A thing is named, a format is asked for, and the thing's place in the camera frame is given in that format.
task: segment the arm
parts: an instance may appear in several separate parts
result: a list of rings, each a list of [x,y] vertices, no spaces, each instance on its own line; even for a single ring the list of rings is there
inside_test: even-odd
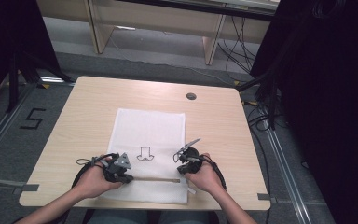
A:
[[[230,223],[256,223],[222,187],[219,177],[208,162],[203,162],[196,174],[185,174],[185,178],[193,182],[197,188],[210,193],[219,203]]]
[[[50,222],[83,199],[95,198],[107,190],[118,189],[121,185],[119,182],[111,183],[106,181],[100,167],[91,167],[80,177],[72,189],[16,223]]]

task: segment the white towel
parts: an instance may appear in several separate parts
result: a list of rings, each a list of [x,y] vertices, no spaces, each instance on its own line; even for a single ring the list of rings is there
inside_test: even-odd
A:
[[[119,109],[107,153],[127,153],[131,169],[141,178],[178,179],[139,181],[109,190],[106,198],[148,203],[187,203],[187,181],[176,170],[173,154],[185,144],[185,114]]]

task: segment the drawing on cloth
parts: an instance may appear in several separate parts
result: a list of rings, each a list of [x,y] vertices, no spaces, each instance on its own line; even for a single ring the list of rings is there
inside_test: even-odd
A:
[[[152,161],[154,156],[150,154],[150,147],[141,147],[141,155],[137,156],[139,161]]]

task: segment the wooden table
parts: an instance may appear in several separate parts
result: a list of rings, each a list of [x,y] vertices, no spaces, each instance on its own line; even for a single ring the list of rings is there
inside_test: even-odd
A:
[[[186,98],[190,92],[197,95],[195,100]],[[20,203],[43,206],[70,189],[81,168],[76,160],[106,152],[119,108],[186,113],[186,141],[201,137],[197,150],[209,152],[217,162],[229,194],[244,210],[269,209],[269,201],[257,197],[258,193],[267,194],[267,190],[237,91],[101,77],[77,80],[27,183],[37,184],[39,189],[24,191]],[[188,204],[95,198],[76,206],[220,210],[219,204],[206,192],[197,190],[188,197]]]

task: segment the floor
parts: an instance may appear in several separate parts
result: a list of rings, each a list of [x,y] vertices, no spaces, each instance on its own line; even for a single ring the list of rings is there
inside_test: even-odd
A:
[[[87,23],[45,18],[45,24],[62,70],[72,77],[123,77],[231,88],[237,83],[252,79],[242,68],[228,61],[221,49],[216,51],[213,64],[206,65],[202,39],[199,36],[116,29],[103,54],[97,55],[94,53]],[[228,48],[223,40],[219,40],[219,44],[227,52],[231,49],[241,51],[235,41],[226,41]],[[259,45],[246,43],[245,46],[254,55],[257,54]],[[243,57],[238,59],[245,64]],[[41,71],[41,74],[50,76],[44,71]],[[257,86],[254,86],[241,92],[241,99],[244,102],[253,102],[256,90]],[[48,90],[34,88],[24,100],[19,114],[9,124],[6,134],[0,139],[0,180],[4,181],[0,184],[0,223],[13,221],[16,217],[25,216],[34,210],[18,205],[16,185],[27,181],[48,139],[47,133],[54,127],[70,91],[71,87],[65,85],[51,85]],[[5,102],[6,85],[0,90],[0,120],[4,119],[7,107]],[[48,108],[49,113],[43,115],[43,125],[33,133],[15,129],[27,125],[23,118],[36,107]],[[335,223],[323,195],[302,160],[301,150],[290,132],[290,124],[284,119],[284,110],[279,110],[282,116],[276,118],[277,128],[273,133],[266,132],[266,123],[259,120],[262,118],[262,107],[245,105],[244,111],[254,131],[256,153],[271,196],[269,211],[248,211],[250,215],[258,223]],[[278,149],[271,144],[271,136],[274,134],[280,146]],[[6,156],[6,161],[2,162],[2,158]],[[16,167],[18,164],[24,172],[19,172],[20,168]],[[293,186],[292,182],[296,190],[288,188]],[[303,202],[300,208],[294,200],[298,196]],[[2,207],[12,209],[4,212]],[[77,215],[84,213],[84,209],[73,211],[67,223],[78,223],[80,217]],[[226,223],[224,215],[221,212],[218,212],[218,215],[220,222]]]

